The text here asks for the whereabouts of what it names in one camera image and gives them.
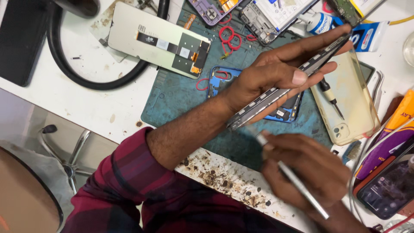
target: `yellow cable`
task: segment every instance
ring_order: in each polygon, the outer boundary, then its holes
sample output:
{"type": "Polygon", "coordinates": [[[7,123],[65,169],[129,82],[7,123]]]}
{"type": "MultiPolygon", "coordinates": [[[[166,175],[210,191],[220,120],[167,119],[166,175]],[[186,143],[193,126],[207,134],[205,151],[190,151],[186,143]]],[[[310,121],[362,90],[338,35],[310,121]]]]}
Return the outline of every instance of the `yellow cable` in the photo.
{"type": "MultiPolygon", "coordinates": [[[[400,23],[407,22],[407,21],[412,20],[412,19],[414,19],[414,15],[412,15],[408,18],[405,18],[405,19],[401,19],[401,20],[397,20],[397,21],[391,21],[390,25],[400,24],[400,23]]],[[[367,20],[367,19],[364,20],[363,22],[364,23],[375,23],[374,21],[370,21],[370,20],[367,20]]]]}

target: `red rubber band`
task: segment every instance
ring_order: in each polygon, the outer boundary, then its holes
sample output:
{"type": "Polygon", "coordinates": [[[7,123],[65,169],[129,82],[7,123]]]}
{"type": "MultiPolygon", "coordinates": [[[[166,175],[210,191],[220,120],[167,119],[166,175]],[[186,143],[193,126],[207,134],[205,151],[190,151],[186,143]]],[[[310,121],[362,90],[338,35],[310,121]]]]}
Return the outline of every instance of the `red rubber band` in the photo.
{"type": "Polygon", "coordinates": [[[208,80],[208,78],[203,78],[203,79],[198,80],[197,84],[195,85],[195,88],[199,91],[204,91],[204,90],[207,90],[207,88],[208,88],[208,86],[203,88],[203,89],[198,88],[198,84],[203,80],[208,80]]]}
{"type": "Polygon", "coordinates": [[[247,35],[246,36],[246,39],[248,40],[248,41],[256,41],[257,40],[257,38],[255,37],[255,36],[253,36],[253,35],[247,35]]]}
{"type": "Polygon", "coordinates": [[[334,12],[333,10],[328,10],[328,8],[326,8],[326,2],[323,3],[322,5],[322,10],[325,11],[326,13],[332,13],[334,12]]]}
{"type": "Polygon", "coordinates": [[[231,13],[230,12],[229,12],[229,15],[230,15],[230,18],[228,20],[226,20],[224,22],[219,22],[219,24],[226,24],[226,23],[230,22],[230,20],[231,20],[231,13]]]}
{"type": "Polygon", "coordinates": [[[221,41],[223,41],[223,43],[230,42],[233,39],[233,37],[234,37],[234,30],[233,30],[233,28],[230,27],[230,26],[222,27],[220,29],[220,31],[219,31],[219,37],[220,37],[221,41]],[[229,39],[228,40],[223,39],[223,37],[221,36],[221,34],[223,34],[224,30],[226,30],[226,29],[229,29],[231,31],[231,36],[229,36],[229,39]]]}
{"type": "Polygon", "coordinates": [[[218,71],[216,71],[216,73],[226,74],[226,77],[220,77],[220,76],[214,75],[214,77],[216,77],[216,78],[227,79],[229,77],[229,74],[226,71],[223,71],[223,70],[218,70],[218,71]]]}
{"type": "Polygon", "coordinates": [[[224,54],[226,54],[227,52],[226,52],[226,48],[224,47],[224,41],[221,43],[221,46],[223,46],[224,54]]]}
{"type": "Polygon", "coordinates": [[[240,48],[240,46],[241,46],[241,37],[240,37],[240,35],[239,34],[234,34],[235,36],[237,36],[238,38],[239,38],[239,44],[238,44],[238,46],[237,47],[233,47],[232,45],[231,45],[231,43],[229,42],[228,43],[228,45],[229,45],[229,48],[231,48],[232,50],[234,50],[234,51],[236,51],[236,50],[238,50],[239,48],[240,48]]]}

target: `yellowed phone case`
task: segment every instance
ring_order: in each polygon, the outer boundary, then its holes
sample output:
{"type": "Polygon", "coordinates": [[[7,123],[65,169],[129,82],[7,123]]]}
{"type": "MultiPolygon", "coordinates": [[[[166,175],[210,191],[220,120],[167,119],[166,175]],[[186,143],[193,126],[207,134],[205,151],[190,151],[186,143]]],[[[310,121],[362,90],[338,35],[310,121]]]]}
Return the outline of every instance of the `yellowed phone case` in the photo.
{"type": "Polygon", "coordinates": [[[335,56],[330,61],[336,61],[338,67],[334,72],[326,74],[325,80],[329,83],[345,120],[342,120],[335,107],[324,97],[319,85],[310,89],[331,141],[343,146],[373,135],[379,130],[380,121],[354,49],[335,56]]]}

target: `black hose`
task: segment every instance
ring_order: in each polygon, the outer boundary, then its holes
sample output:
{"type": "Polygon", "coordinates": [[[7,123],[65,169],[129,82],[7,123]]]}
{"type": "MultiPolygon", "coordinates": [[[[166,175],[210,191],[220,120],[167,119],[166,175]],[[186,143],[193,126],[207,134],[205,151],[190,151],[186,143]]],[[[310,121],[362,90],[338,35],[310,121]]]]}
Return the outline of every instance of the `black hose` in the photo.
{"type": "MultiPolygon", "coordinates": [[[[170,0],[160,0],[157,16],[162,19],[167,19],[169,5],[170,0]]],[[[131,83],[147,68],[149,63],[144,60],[140,60],[128,74],[115,81],[108,83],[96,83],[82,78],[70,67],[63,53],[62,45],[60,44],[60,26],[62,24],[62,15],[63,9],[51,1],[49,7],[47,38],[53,59],[61,71],[73,82],[93,90],[113,90],[131,83]]]]}

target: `desk surface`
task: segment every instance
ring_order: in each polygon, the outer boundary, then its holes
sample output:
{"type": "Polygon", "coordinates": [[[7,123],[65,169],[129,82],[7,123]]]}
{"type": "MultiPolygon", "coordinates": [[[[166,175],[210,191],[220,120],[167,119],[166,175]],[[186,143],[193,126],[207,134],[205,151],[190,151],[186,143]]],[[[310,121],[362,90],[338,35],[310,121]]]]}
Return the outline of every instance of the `desk surface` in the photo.
{"type": "MultiPolygon", "coordinates": [[[[100,2],[100,13],[103,13],[112,0],[100,2]]],[[[182,3],[183,0],[171,1],[169,9],[171,22],[176,22],[182,3]]],[[[6,1],[0,1],[0,14],[4,10],[4,4],[6,1]]],[[[321,4],[317,4],[314,9],[320,11],[321,4]]],[[[411,16],[413,13],[413,1],[388,0],[369,19],[373,21],[398,20],[411,16]]],[[[129,72],[137,60],[127,57],[121,63],[116,63],[89,32],[88,28],[94,20],[81,19],[67,13],[61,31],[63,50],[70,65],[80,75],[92,81],[107,82],[118,78],[121,73],[129,72]],[[82,55],[81,60],[69,59],[79,55],[82,55]]],[[[402,45],[412,32],[414,32],[414,20],[390,26],[377,52],[358,54],[361,61],[385,74],[383,96],[378,113],[380,118],[384,115],[393,97],[404,94],[407,89],[413,87],[414,68],[405,63],[402,56],[402,45]]],[[[150,65],[136,81],[126,87],[105,92],[88,90],[69,80],[60,71],[45,43],[30,85],[27,88],[18,87],[0,78],[0,88],[111,141],[120,143],[140,128],[147,126],[144,123],[138,127],[137,123],[140,121],[156,74],[156,66],[150,65]]],[[[200,167],[204,164],[208,171],[215,170],[216,174],[225,173],[226,180],[234,183],[231,189],[225,189],[220,185],[224,182],[222,177],[215,177],[215,182],[209,186],[303,232],[314,231],[312,224],[302,213],[271,194],[260,173],[204,149],[195,151],[188,160],[187,167],[180,165],[176,170],[201,183],[205,181],[200,177],[199,171],[194,171],[194,166],[200,167]],[[251,191],[250,196],[246,195],[247,191],[251,191]],[[267,206],[263,201],[270,201],[271,204],[267,206]]],[[[361,211],[363,211],[367,226],[388,222],[362,209],[361,211]]]]}

